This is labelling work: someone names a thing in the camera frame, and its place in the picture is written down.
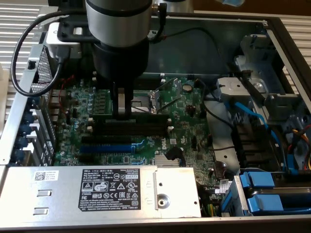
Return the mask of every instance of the barcode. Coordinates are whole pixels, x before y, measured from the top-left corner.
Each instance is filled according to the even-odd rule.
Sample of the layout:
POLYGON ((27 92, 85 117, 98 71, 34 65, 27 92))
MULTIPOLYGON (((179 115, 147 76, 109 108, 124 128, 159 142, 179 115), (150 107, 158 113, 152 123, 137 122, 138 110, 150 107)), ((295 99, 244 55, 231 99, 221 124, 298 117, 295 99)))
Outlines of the barcode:
POLYGON ((172 138, 172 139, 170 139, 170 143, 171 143, 171 145, 176 145, 177 141, 175 138, 172 138))
POLYGON ((36 171, 35 181, 57 181, 58 171, 36 171))
POLYGON ((229 185, 229 180, 225 179, 225 180, 220 180, 220 193, 226 193, 226 191, 229 189, 230 185, 229 185))
POLYGON ((35 181, 43 181, 45 180, 45 172, 37 172, 35 174, 35 181))

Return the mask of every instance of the black cable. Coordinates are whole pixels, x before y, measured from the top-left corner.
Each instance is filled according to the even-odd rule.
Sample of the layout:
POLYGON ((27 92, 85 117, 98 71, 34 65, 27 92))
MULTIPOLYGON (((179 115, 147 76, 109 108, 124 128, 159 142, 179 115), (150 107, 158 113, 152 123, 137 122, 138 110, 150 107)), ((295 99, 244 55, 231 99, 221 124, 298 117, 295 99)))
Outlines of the black cable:
POLYGON ((203 88, 203 92, 202 92, 202 104, 203 104, 204 108, 206 109, 206 111, 207 111, 210 115, 212 115, 214 118, 216 118, 217 120, 223 122, 224 124, 226 124, 227 126, 229 126, 232 130, 234 130, 234 126, 233 126, 232 124, 230 124, 228 121, 226 121, 226 120, 224 120, 224 119, 221 119, 219 116, 216 116, 215 114, 213 114, 213 113, 207 108, 207 106, 206 106, 205 103, 204 103, 204 94, 205 94, 205 91, 206 91, 206 85, 205 85, 205 83, 204 83, 202 80, 200 80, 200 79, 197 79, 197 81, 199 81, 199 82, 203 85, 203 87, 204 87, 204 88, 203 88))
POLYGON ((207 86, 207 85, 205 85, 205 87, 206 87, 206 89, 207 89, 207 91, 213 96, 213 98, 214 98, 214 100, 215 101, 217 101, 217 102, 219 102, 219 103, 222 103, 222 101, 219 99, 219 98, 216 98, 216 96, 214 95, 214 93, 210 90, 210 88, 207 86))
POLYGON ((216 47, 216 50, 217 50, 219 56, 222 57, 221 53, 220 53, 220 48, 218 46, 218 43, 217 43, 215 37, 208 30, 206 30, 205 28, 202 28, 202 27, 188 28, 188 29, 185 29, 185 30, 180 31, 180 32, 176 32, 176 33, 173 33, 173 34, 170 34, 170 35, 163 36, 162 39, 164 40, 164 39, 166 39, 168 37, 173 37, 173 36, 180 35, 180 34, 183 34, 183 33, 187 33, 187 32, 190 32, 190 31, 201 31, 201 32, 204 32, 206 35, 208 35, 208 37, 212 40, 214 46, 216 47))
POLYGON ((224 148, 219 148, 219 149, 210 149, 210 148, 208 148, 208 150, 210 150, 210 151, 221 151, 221 150, 227 150, 227 149, 234 149, 234 146, 224 147, 224 148))
POLYGON ((50 18, 59 17, 59 16, 66 16, 66 15, 85 15, 85 14, 86 14, 86 12, 82 11, 82 10, 67 10, 67 11, 61 11, 61 12, 53 12, 53 13, 50 13, 50 14, 47 14, 47 15, 44 15, 44 16, 37 18, 34 22, 32 22, 26 28, 26 30, 23 32, 23 34, 21 35, 21 37, 19 38, 19 40, 16 44, 16 47, 15 47, 14 52, 13 52, 12 62, 11 62, 12 83, 13 83, 13 86, 18 93, 22 94, 23 96, 27 96, 27 97, 38 97, 38 96, 42 96, 42 95, 46 94, 47 92, 49 92, 52 89, 52 87, 55 84, 58 77, 60 76, 61 70, 63 68, 63 64, 64 64, 65 59, 66 59, 65 57, 59 57, 56 74, 55 74, 54 78, 52 79, 52 81, 50 82, 50 84, 48 86, 46 86, 44 89, 42 89, 41 91, 36 92, 36 93, 29 93, 29 92, 26 92, 23 89, 21 89, 20 86, 18 85, 17 78, 16 78, 16 62, 18 59, 18 54, 19 54, 20 48, 21 48, 24 40, 28 36, 28 34, 32 31, 32 29, 35 28, 38 24, 40 24, 43 21, 50 19, 50 18))
POLYGON ((160 28, 157 34, 149 40, 149 42, 153 44, 156 44, 162 41, 161 35, 164 31, 164 26, 166 24, 167 4, 160 3, 160 5, 158 6, 158 9, 159 9, 160 28))

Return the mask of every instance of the warning symbols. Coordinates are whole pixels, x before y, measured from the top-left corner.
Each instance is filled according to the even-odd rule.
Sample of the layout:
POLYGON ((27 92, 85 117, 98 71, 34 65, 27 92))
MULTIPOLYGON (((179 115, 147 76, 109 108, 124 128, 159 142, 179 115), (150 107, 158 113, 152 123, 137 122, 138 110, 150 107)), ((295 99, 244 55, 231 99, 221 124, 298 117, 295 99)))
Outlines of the warning symbols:
POLYGON ((105 198, 105 199, 107 199, 107 198, 109 198, 109 197, 110 197, 109 193, 104 193, 104 198, 105 198))
POLYGON ((95 182, 94 191, 98 192, 107 192, 108 191, 109 182, 95 182))
POLYGON ((110 191, 116 190, 116 183, 110 183, 110 191))
POLYGON ((120 189, 125 189, 125 188, 124 188, 124 185, 122 183, 120 183, 117 189, 120 190, 120 189))
POLYGON ((82 183, 82 192, 92 192, 94 182, 83 182, 82 183))
POLYGON ((83 212, 140 210, 140 169, 83 169, 78 206, 83 212))
POLYGON ((127 185, 128 188, 135 188, 135 184, 133 182, 128 183, 127 185))
POLYGON ((115 178, 116 180, 120 179, 120 174, 115 173, 115 174, 113 175, 113 178, 115 178))

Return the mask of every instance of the black pcie slot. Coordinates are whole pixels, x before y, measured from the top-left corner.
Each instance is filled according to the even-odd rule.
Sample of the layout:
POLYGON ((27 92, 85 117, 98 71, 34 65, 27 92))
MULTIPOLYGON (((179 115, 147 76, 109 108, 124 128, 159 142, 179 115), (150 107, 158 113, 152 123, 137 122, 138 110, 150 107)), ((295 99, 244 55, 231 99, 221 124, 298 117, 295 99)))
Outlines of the black pcie slot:
POLYGON ((84 136, 81 139, 82 144, 132 144, 132 138, 128 136, 84 136))
POLYGON ((94 135, 166 136, 167 127, 158 124, 97 124, 94 135))

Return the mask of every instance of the yellow wire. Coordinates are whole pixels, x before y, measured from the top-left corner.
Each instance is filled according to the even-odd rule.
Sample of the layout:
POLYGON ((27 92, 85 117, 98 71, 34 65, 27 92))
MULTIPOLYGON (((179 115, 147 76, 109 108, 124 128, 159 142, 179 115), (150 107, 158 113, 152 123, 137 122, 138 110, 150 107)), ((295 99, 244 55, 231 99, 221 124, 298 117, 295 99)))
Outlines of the yellow wire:
POLYGON ((213 205, 210 204, 209 207, 210 207, 210 211, 211 211, 212 217, 214 217, 213 205))
POLYGON ((309 142, 309 139, 308 139, 304 134, 301 135, 301 137, 302 137, 304 140, 306 140, 307 142, 309 142))
MULTIPOLYGON (((308 139, 304 134, 301 135, 301 137, 302 137, 306 142, 309 143, 309 139, 308 139)), ((309 167, 309 169, 311 170, 311 166, 310 166, 310 157, 309 157, 309 160, 308 160, 308 167, 309 167)))

